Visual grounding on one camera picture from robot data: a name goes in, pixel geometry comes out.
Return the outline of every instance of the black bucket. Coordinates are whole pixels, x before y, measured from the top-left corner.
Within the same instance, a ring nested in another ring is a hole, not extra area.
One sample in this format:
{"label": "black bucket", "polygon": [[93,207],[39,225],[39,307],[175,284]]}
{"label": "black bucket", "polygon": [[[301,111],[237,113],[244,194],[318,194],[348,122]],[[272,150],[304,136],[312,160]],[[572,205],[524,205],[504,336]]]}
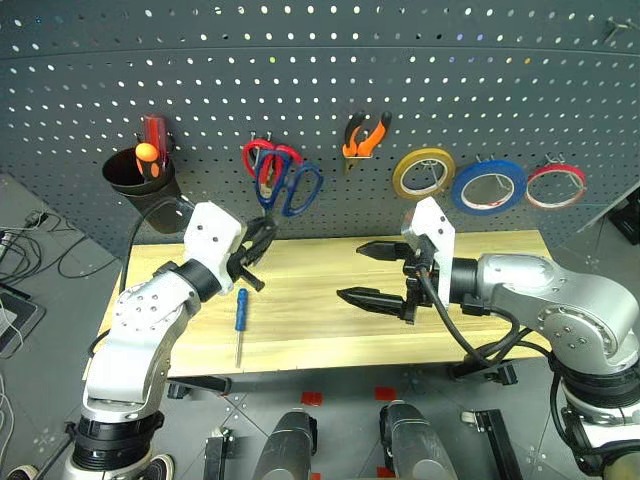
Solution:
{"label": "black bucket", "polygon": [[[179,199],[181,192],[176,182],[175,169],[168,168],[152,181],[145,181],[136,165],[135,148],[121,150],[102,166],[102,176],[113,189],[144,213],[167,198]],[[147,217],[147,222],[159,233],[176,233],[186,227],[188,218],[176,213],[175,205],[165,205]]]}

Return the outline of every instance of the tape roll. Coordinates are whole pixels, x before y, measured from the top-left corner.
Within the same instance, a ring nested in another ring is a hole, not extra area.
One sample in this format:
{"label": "tape roll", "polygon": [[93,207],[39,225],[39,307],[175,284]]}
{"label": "tape roll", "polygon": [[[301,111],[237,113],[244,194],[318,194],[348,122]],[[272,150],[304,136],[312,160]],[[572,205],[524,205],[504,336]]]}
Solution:
{"label": "tape roll", "polygon": [[[509,193],[491,203],[474,203],[465,193],[469,185],[480,177],[504,178],[510,187]],[[490,160],[476,163],[463,170],[453,184],[451,198],[454,205],[469,215],[495,215],[509,210],[517,204],[527,190],[527,174],[522,167],[507,160]]]}
{"label": "tape roll", "polygon": [[[544,175],[550,175],[554,173],[562,173],[569,175],[572,181],[576,184],[577,192],[571,198],[567,200],[563,200],[561,202],[556,203],[548,203],[543,202],[541,200],[536,199],[530,191],[531,183]],[[543,210],[559,210],[561,208],[566,208],[578,200],[582,198],[584,193],[587,191],[587,176],[584,174],[582,170],[578,167],[574,167],[572,165],[564,165],[564,164],[551,164],[545,167],[541,167],[535,170],[531,175],[529,175],[529,180],[527,181],[527,200],[531,205],[535,207],[541,208]]]}
{"label": "tape roll", "polygon": [[[424,164],[425,168],[436,177],[433,185],[424,188],[410,188],[406,185],[408,172],[418,164]],[[442,169],[440,175],[434,173],[436,168]],[[421,200],[447,188],[455,174],[456,163],[451,155],[440,148],[422,148],[409,153],[398,162],[391,181],[393,189],[400,197]]]}

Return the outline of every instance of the gray floor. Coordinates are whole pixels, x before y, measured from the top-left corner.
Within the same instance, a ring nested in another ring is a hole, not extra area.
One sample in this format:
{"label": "gray floor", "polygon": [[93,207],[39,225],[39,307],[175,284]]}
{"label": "gray floor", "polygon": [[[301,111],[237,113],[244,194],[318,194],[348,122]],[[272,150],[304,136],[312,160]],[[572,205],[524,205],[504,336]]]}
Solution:
{"label": "gray floor", "polygon": [[[0,225],[22,224],[31,209],[40,207],[15,182],[0,177]],[[46,259],[55,258],[79,238],[73,232],[38,235]],[[553,255],[568,268],[609,276],[640,298],[640,249],[628,244],[608,222],[576,235]],[[69,272],[86,272],[110,258],[86,242],[65,267]],[[117,274],[118,266],[113,265],[83,280],[65,280],[51,269],[21,284],[47,314],[24,349],[1,364],[16,414],[2,474],[22,463],[41,465],[60,441],[64,420],[78,418],[85,350],[96,334]],[[432,420],[461,480],[496,478],[487,439],[459,421],[463,409],[486,408],[502,410],[525,479],[587,478],[549,423],[551,376],[545,362],[524,360],[516,368],[520,382],[510,387],[477,379],[452,382],[438,365],[235,376],[233,392],[226,398],[195,392],[184,400],[165,399],[166,422],[154,445],[158,452],[174,457],[176,479],[200,479],[205,438],[215,427],[226,425],[237,439],[226,478],[245,480],[279,417],[301,406],[301,392],[322,392],[323,404],[307,407],[318,419],[320,431],[313,470],[323,479],[375,477],[376,468],[383,465],[377,425],[383,403],[375,400],[374,389],[385,386]],[[3,430],[0,441],[5,434]],[[58,477],[60,471],[59,462],[49,478]]]}

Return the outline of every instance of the gray pegboard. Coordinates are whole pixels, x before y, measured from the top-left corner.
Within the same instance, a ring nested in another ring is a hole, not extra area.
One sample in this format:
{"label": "gray pegboard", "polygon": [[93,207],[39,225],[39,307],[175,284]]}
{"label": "gray pegboard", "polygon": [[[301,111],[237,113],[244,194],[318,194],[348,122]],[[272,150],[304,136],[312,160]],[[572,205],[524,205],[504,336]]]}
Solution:
{"label": "gray pegboard", "polygon": [[[438,196],[459,231],[539,228],[559,244],[640,177],[640,32],[603,42],[608,18],[639,23],[637,2],[485,3],[5,1],[0,166],[121,254],[135,212],[100,168],[146,112],[169,120],[183,192],[244,218],[259,213],[240,160],[249,131],[316,162],[325,187],[283,238],[397,233],[412,202],[391,174],[422,146],[459,168],[494,154],[528,172],[563,152],[588,176],[575,207],[476,217]],[[359,108],[394,119],[345,177],[343,130]]]}

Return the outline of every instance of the red tape roll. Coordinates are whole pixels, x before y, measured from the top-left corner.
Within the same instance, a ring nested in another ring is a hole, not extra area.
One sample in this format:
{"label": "red tape roll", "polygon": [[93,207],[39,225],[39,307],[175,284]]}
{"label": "red tape roll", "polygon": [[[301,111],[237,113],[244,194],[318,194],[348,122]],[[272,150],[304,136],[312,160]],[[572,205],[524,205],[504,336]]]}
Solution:
{"label": "red tape roll", "polygon": [[[564,173],[567,175],[571,175],[573,179],[580,184],[576,194],[573,197],[558,203],[546,203],[534,198],[533,195],[531,195],[531,192],[529,191],[531,182],[542,177],[543,175],[549,175],[553,173]],[[587,191],[587,176],[584,174],[582,170],[572,165],[553,163],[545,167],[541,167],[536,171],[534,171],[531,175],[529,175],[529,180],[527,181],[526,196],[527,196],[527,200],[529,200],[529,203],[531,203],[532,205],[538,208],[541,208],[543,210],[559,210],[561,208],[566,208],[576,203],[578,200],[580,200],[580,198],[582,198],[582,196],[586,191]]]}

